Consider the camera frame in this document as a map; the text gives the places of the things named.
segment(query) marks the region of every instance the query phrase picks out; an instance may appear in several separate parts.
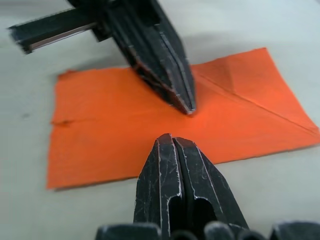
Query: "gray surface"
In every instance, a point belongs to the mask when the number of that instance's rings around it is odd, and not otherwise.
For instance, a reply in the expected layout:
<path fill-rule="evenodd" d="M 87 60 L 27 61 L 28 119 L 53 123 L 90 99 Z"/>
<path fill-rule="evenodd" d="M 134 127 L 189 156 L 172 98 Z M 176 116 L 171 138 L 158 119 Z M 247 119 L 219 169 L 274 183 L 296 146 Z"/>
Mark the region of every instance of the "gray surface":
<path fill-rule="evenodd" d="M 315 0 L 162 0 L 191 63 L 267 47 L 320 125 L 320 5 Z M 56 76 L 124 66 L 112 40 L 82 33 L 24 56 L 4 29 L 67 8 L 63 0 L 0 0 L 0 239 L 91 240 L 133 219 L 136 180 L 45 189 Z M 218 165 L 252 229 L 320 221 L 320 147 Z"/>

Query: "orange paper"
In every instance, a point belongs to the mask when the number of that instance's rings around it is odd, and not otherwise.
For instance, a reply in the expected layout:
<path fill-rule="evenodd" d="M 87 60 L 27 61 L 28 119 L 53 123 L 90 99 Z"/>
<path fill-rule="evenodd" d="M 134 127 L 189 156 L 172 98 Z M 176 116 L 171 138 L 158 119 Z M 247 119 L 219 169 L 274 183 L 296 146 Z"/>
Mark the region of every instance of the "orange paper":
<path fill-rule="evenodd" d="M 163 102 L 130 68 L 67 72 L 56 84 L 48 188 L 136 177 L 164 133 L 214 163 L 320 142 L 265 48 L 192 66 L 197 113 Z"/>

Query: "orange cloth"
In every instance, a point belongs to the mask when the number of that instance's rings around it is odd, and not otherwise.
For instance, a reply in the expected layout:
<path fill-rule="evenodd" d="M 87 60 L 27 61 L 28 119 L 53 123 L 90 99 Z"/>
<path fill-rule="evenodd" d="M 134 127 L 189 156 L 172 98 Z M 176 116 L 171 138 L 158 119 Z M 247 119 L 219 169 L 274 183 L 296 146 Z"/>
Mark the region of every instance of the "orange cloth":
<path fill-rule="evenodd" d="M 164 133 L 214 163 L 320 142 L 265 48 L 192 66 L 197 113 L 163 102 L 130 68 L 67 72 L 56 84 L 48 188 L 136 177 Z"/>

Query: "white table surface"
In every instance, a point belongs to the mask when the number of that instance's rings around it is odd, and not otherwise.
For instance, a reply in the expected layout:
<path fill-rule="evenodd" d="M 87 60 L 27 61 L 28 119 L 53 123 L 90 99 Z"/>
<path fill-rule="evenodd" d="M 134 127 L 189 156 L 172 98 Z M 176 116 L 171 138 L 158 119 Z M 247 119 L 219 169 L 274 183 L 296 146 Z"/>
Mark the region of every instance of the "white table surface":
<path fill-rule="evenodd" d="M 316 0 L 161 0 L 189 61 L 267 47 L 320 126 L 320 4 Z M 56 76 L 126 66 L 113 40 L 90 32 L 28 56 L 5 29 L 68 8 L 64 0 L 0 0 L 0 239 L 93 240 L 102 224 L 130 223 L 136 180 L 46 190 Z M 320 147 L 224 163 L 249 226 L 267 235 L 282 220 L 320 221 Z"/>

